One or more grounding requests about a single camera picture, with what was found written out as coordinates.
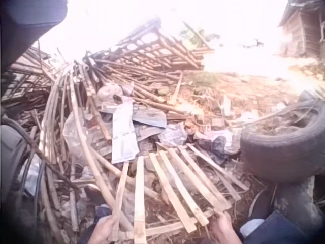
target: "person's hand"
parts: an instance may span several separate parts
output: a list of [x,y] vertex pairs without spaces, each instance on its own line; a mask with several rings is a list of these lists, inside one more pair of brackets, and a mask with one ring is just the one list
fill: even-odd
[[211,222],[211,230],[220,244],[241,244],[227,212],[218,213],[218,216]]
[[108,242],[108,237],[112,232],[112,226],[116,221],[116,216],[105,216],[98,220],[98,223],[89,239],[88,244],[103,244]]

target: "sky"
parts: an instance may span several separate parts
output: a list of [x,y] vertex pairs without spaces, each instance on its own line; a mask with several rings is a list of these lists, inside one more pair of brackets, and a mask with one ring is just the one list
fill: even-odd
[[154,16],[163,28],[178,34],[183,19],[228,39],[277,38],[277,25],[286,0],[68,0],[68,14],[40,38],[41,49],[52,54],[58,47],[67,60],[86,50],[107,49]]

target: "wooden shed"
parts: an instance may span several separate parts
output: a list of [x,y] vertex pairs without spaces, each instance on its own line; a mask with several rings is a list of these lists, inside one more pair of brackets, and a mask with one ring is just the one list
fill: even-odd
[[289,1],[279,25],[288,39],[282,54],[320,57],[324,21],[325,1]]

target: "old tire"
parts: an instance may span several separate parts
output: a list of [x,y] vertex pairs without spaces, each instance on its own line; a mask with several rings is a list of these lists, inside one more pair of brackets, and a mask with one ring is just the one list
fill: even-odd
[[253,126],[242,131],[242,160],[262,178],[295,182],[315,175],[325,166],[325,103],[311,100],[294,106],[313,106],[316,119],[286,135],[263,135]]

